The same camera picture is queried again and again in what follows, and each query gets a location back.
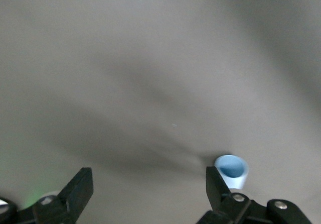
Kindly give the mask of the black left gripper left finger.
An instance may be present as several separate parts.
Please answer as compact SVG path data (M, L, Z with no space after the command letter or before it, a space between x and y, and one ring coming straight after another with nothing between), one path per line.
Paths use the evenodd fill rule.
M43 196L23 210L1 198L1 223L76 223L92 194L92 169L84 167L58 194Z

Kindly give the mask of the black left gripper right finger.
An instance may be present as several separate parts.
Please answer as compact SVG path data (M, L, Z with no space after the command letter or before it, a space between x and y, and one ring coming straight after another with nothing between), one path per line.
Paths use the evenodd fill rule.
M244 194L232 193L216 167L206 168L206 194L212 209L198 223L311 224L301 209L288 200L272 199L262 206Z

